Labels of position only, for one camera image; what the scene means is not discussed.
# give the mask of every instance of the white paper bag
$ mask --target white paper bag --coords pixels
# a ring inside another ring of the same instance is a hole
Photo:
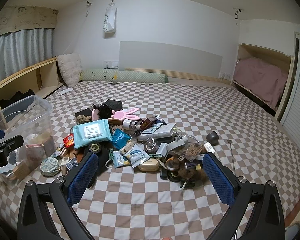
[[[116,28],[117,8],[114,3],[110,3],[106,9],[105,20],[103,22],[103,31],[105,33],[114,33]]]

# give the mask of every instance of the pillow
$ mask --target pillow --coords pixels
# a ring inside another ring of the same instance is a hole
[[[80,81],[82,65],[78,53],[57,56],[61,76],[68,87],[75,87]]]
[[[81,73],[82,81],[168,83],[165,74],[115,69],[86,69]]]

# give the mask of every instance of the blue curtain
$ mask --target blue curtain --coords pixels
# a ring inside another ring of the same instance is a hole
[[[21,30],[0,36],[0,81],[52,57],[53,29]]]

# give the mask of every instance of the green long pillow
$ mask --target green long pillow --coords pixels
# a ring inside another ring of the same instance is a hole
[[[86,69],[81,72],[81,81],[168,83],[165,74],[115,69]]]

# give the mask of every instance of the pink blanket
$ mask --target pink blanket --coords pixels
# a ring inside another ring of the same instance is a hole
[[[234,71],[236,82],[251,90],[274,110],[287,78],[287,73],[259,58],[240,60]]]

